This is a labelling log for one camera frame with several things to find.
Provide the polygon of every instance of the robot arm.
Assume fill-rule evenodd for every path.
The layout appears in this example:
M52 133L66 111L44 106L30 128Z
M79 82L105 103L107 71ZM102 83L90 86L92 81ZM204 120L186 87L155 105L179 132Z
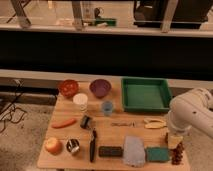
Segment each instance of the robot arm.
M203 88L193 89L170 102L166 116L167 126L173 134L187 134L191 126L213 138L213 107L211 93Z

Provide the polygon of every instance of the bowl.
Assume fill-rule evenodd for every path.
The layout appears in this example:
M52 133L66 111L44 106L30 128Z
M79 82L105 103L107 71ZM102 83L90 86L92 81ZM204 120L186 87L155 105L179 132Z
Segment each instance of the bowl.
M103 98L109 93L112 87L109 81L104 79L97 79L90 84L89 88L95 97Z
M79 85L75 80L64 80L59 83L58 90L64 97L71 98L78 93Z

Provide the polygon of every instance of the sponge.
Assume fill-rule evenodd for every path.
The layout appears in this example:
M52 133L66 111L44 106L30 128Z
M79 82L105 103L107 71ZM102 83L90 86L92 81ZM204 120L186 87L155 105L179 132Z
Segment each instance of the sponge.
M146 159L149 162L167 162L169 161L169 150L165 147L147 147Z

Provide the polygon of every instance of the green tray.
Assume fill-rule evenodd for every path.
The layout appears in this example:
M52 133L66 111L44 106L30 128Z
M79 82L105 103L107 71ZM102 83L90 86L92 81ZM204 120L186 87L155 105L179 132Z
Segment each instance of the green tray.
M168 112L172 99L167 81L158 78L122 78L126 112Z

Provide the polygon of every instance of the orange vegetable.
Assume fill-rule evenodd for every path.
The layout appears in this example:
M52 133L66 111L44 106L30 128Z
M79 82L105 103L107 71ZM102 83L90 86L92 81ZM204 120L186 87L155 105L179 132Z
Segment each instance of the orange vegetable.
M62 144L57 138L51 137L46 141L45 149L51 154L58 154L62 150Z
M76 123L76 119L75 118L71 118L71 119L68 119L68 120L65 120L63 122L60 122L60 123L53 123L51 125L52 128L64 128L64 127L67 127L67 126L70 126L70 125L73 125L74 123Z

